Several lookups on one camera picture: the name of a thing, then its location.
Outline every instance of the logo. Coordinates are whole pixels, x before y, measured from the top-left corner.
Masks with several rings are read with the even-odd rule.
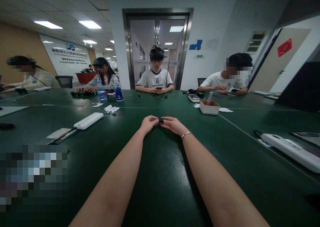
[[[67,43],[66,43],[66,48],[67,48],[68,50],[72,50],[72,51],[75,50],[75,48],[74,48],[74,46],[73,46],[72,44],[67,44]]]

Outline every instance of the black chair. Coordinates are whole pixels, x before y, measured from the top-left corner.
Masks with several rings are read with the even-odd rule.
[[[61,88],[72,88],[72,79],[73,79],[73,76],[64,76],[64,75],[56,76],[56,80],[58,81]]]
[[[198,78],[198,86],[200,86],[207,78]]]

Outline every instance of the reception desk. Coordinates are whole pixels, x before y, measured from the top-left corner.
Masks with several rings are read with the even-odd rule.
[[[91,73],[76,73],[80,84],[87,84],[96,76],[96,72]]]

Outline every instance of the water bottle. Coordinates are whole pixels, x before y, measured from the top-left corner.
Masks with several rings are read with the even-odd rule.
[[[107,94],[106,94],[106,91],[105,91],[103,85],[101,84],[100,76],[97,78],[97,92],[98,92],[98,96],[99,96],[100,101],[107,100]]]
[[[116,101],[121,102],[123,101],[123,96],[122,96],[122,90],[121,90],[121,85],[119,82],[114,83],[114,91],[116,92]]]

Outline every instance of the silver bracelet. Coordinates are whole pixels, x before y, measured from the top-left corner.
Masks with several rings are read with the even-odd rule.
[[[186,132],[181,136],[181,139],[183,139],[183,137],[185,137],[187,134],[192,134],[191,132]]]

